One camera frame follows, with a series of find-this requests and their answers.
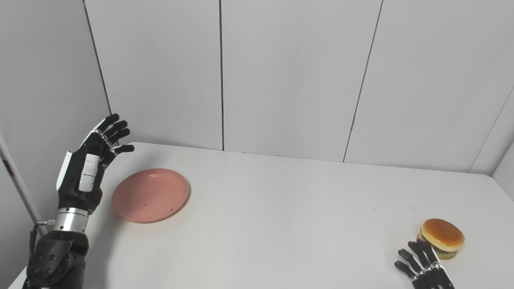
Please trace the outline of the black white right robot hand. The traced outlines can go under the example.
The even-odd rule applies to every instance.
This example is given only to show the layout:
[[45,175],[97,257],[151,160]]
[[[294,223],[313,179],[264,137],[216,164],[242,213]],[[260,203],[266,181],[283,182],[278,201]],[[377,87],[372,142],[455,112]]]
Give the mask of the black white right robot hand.
[[409,241],[410,251],[402,248],[397,251],[402,258],[394,266],[404,273],[415,289],[454,289],[446,269],[442,265],[432,245],[423,239]]

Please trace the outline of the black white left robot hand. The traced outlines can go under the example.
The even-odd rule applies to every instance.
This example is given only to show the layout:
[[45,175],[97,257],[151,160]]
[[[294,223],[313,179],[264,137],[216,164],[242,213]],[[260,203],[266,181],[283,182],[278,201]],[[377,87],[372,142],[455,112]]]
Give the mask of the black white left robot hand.
[[130,133],[127,121],[114,113],[95,126],[77,150],[66,152],[56,182],[59,209],[77,208],[89,214],[96,210],[105,170],[119,154],[135,150],[131,144],[116,145]]

